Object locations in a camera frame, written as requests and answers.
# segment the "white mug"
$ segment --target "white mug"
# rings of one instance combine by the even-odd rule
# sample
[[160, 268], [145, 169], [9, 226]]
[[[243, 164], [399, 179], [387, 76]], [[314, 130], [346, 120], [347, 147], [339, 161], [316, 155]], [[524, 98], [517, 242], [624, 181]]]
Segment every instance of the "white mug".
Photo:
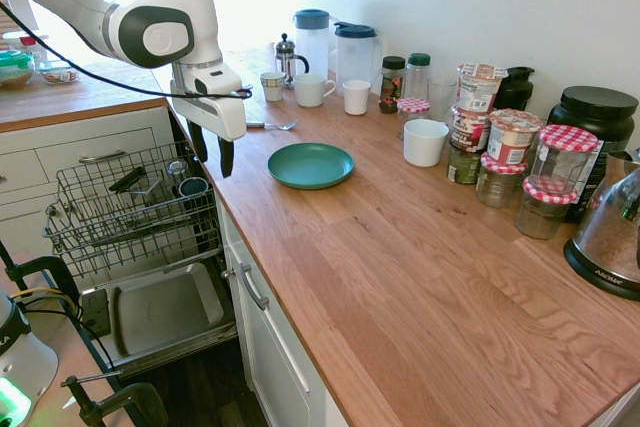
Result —
[[418, 167], [431, 167], [440, 162], [449, 127], [443, 122], [427, 119], [410, 120], [404, 124], [404, 159]]
[[269, 102], [282, 100], [282, 87], [287, 74], [284, 72], [264, 72], [260, 74], [260, 83], [264, 89], [264, 98]]
[[347, 80], [342, 84], [342, 88], [344, 89], [344, 111], [351, 115], [366, 113], [371, 84], [366, 80]]
[[[332, 84], [333, 87], [325, 92], [327, 84]], [[326, 80], [320, 74], [298, 74], [293, 77], [293, 90], [299, 106], [318, 107], [327, 95], [336, 90], [336, 83]]]

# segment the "red gingham lid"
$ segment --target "red gingham lid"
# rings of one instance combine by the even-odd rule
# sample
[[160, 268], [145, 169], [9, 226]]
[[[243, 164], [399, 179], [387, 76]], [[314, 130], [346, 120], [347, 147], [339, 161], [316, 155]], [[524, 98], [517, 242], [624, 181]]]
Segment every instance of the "red gingham lid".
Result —
[[537, 200], [541, 200], [542, 202], [546, 202], [547, 204], [570, 204], [574, 200], [578, 198], [578, 191], [573, 189], [570, 194], [550, 194], [543, 190], [539, 190], [531, 184], [529, 181], [529, 177], [524, 179], [522, 182], [522, 188], [524, 191], [529, 194], [531, 197]]
[[540, 140], [565, 152], [592, 152], [598, 146], [595, 135], [571, 125], [547, 125], [540, 129]]
[[493, 172], [497, 172], [498, 174], [521, 174], [527, 169], [526, 162], [522, 162], [521, 164], [503, 164], [492, 159], [488, 152], [482, 154], [480, 157], [480, 163], [483, 167], [486, 167]]
[[406, 99], [398, 100], [398, 109], [404, 110], [405, 112], [417, 114], [426, 112], [430, 107], [429, 101], [417, 97], [407, 97]]

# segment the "dishwasher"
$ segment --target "dishwasher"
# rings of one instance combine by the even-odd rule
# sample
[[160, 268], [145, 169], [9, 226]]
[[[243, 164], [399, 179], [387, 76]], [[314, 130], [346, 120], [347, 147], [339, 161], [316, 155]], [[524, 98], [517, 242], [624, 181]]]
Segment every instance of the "dishwasher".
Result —
[[127, 377], [237, 335], [213, 189], [187, 142], [56, 178], [44, 236], [105, 364]]

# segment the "dish rack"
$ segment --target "dish rack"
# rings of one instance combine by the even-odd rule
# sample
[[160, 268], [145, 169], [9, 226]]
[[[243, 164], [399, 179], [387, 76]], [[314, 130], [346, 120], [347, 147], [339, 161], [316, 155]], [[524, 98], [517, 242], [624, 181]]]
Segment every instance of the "dish rack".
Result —
[[[57, 200], [47, 209], [44, 228], [53, 254], [74, 277], [84, 278], [145, 259], [171, 270], [204, 252], [219, 252], [212, 190], [185, 197], [179, 192], [180, 183], [193, 176], [192, 157], [188, 144], [178, 142], [59, 171]], [[176, 161], [185, 168], [172, 175], [167, 167]], [[114, 189], [136, 172], [133, 183]]]

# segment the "green light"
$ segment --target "green light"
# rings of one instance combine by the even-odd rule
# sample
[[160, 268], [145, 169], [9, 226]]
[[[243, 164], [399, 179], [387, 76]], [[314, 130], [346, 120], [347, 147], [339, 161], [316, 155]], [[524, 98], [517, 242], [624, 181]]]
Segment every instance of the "green light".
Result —
[[[20, 425], [29, 415], [31, 400], [9, 379], [0, 377], [0, 424]], [[11, 419], [10, 424], [4, 424], [5, 419]]]

